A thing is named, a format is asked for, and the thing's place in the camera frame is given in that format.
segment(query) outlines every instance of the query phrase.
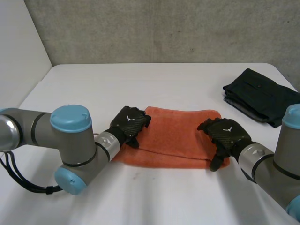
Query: folded clothing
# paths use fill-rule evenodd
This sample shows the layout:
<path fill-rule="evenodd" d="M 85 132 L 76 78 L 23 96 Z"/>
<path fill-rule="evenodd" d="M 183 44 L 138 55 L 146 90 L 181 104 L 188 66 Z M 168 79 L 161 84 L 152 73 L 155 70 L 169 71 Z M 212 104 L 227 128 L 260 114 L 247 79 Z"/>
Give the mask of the folded clothing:
<path fill-rule="evenodd" d="M 151 116 L 148 128 L 137 136 L 139 149 L 123 145 L 113 161 L 129 165 L 158 168 L 209 168 L 216 146 L 203 131 L 200 123 L 208 118 L 221 118 L 214 110 L 184 112 L 147 107 Z M 229 165 L 229 158 L 223 164 Z"/>
<path fill-rule="evenodd" d="M 277 128 L 288 106 L 300 103 L 300 94 L 246 69 L 233 83 L 224 86 L 224 100 L 258 122 Z"/>

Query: white wall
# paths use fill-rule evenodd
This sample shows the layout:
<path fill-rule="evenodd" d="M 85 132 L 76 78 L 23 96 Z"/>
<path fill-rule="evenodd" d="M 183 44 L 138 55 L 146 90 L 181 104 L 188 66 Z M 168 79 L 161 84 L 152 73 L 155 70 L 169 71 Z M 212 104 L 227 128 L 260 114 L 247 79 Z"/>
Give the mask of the white wall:
<path fill-rule="evenodd" d="M 0 0 L 0 109 L 18 107 L 52 68 L 23 0 Z"/>

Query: wall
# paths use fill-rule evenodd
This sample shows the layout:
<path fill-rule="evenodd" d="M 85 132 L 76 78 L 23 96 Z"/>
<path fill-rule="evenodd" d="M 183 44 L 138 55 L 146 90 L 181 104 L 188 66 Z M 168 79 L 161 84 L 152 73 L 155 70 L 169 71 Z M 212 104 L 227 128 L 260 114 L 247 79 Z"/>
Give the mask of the wall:
<path fill-rule="evenodd" d="M 52 67 L 22 0 L 0 0 L 0 109 L 18 107 Z"/>
<path fill-rule="evenodd" d="M 300 89 L 299 0 L 25 0 L 53 65 L 267 62 Z"/>

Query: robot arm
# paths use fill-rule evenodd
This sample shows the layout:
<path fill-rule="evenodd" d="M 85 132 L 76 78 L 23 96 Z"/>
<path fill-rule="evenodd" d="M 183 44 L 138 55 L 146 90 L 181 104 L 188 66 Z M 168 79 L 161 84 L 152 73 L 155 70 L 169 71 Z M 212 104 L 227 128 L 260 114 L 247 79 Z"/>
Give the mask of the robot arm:
<path fill-rule="evenodd" d="M 300 105 L 286 110 L 275 154 L 251 141 L 233 120 L 207 120 L 198 130 L 208 134 L 217 146 L 210 165 L 212 171 L 221 166 L 225 157 L 235 157 L 246 177 L 300 222 Z"/>
<path fill-rule="evenodd" d="M 125 106 L 110 128 L 94 138 L 90 113 L 81 105 L 62 106 L 53 113 L 9 108 L 0 111 L 0 152 L 25 144 L 58 149 L 63 164 L 55 180 L 65 191 L 78 195 L 122 144 L 138 147 L 135 137 L 150 120 L 145 111 Z"/>

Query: white logo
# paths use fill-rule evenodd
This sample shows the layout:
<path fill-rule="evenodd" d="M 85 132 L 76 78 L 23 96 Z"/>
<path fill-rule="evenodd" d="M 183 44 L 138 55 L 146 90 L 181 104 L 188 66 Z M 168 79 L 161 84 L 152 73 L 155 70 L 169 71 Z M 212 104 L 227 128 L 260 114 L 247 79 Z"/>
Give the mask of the white logo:
<path fill-rule="evenodd" d="M 132 121 L 132 120 L 135 120 L 135 119 L 131 119 L 131 118 L 129 118 L 129 117 L 127 116 L 127 120 L 128 120 L 128 121 Z"/>
<path fill-rule="evenodd" d="M 231 132 L 231 129 L 232 129 L 232 127 L 230 127 L 229 129 L 223 129 L 223 130 Z"/>

